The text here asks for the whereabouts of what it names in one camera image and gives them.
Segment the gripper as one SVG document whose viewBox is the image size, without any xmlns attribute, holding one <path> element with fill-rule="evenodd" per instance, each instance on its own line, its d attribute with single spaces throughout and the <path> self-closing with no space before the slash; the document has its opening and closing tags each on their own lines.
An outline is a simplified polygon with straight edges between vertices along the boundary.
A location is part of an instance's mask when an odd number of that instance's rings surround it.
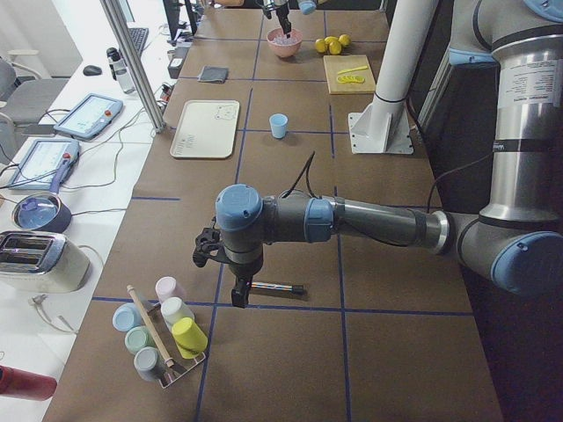
<svg viewBox="0 0 563 422">
<path fill-rule="evenodd" d="M 226 257 L 229 259 L 230 269 L 237 277 L 231 290 L 231 304 L 236 308 L 245 308 L 248 305 L 249 294 L 252 289 L 252 277 L 263 266 L 263 248 L 261 246 L 249 251 L 233 251 L 224 247 Z"/>
<path fill-rule="evenodd" d="M 292 30 L 289 21 L 289 0 L 263 0 L 262 8 L 266 11 L 276 11 L 283 34 L 289 37 Z"/>
</svg>

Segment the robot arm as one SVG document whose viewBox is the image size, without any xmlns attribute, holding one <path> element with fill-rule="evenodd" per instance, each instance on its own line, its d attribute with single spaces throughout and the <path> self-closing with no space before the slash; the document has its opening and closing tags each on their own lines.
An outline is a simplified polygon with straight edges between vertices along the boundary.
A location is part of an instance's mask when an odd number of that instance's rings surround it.
<svg viewBox="0 0 563 422">
<path fill-rule="evenodd" d="M 319 4 L 321 4 L 321 1 L 297 1 L 298 9 L 303 15 L 313 13 Z M 267 19 L 271 19 L 273 15 L 278 18 L 282 33 L 289 38 L 292 31 L 292 25 L 289 21 L 289 0 L 263 0 L 258 1 L 257 5 L 262 9 L 262 13 Z"/>
<path fill-rule="evenodd" d="M 216 259 L 236 283 L 234 306 L 248 303 L 263 247 L 324 242 L 333 234 L 418 246 L 456 258 L 497 287 L 537 295 L 562 281 L 562 237 L 549 204 L 550 152 L 562 120 L 562 4 L 457 1 L 450 63 L 498 63 L 490 200 L 477 215 L 384 207 L 288 191 L 261 197 L 233 185 L 216 199 Z"/>
</svg>

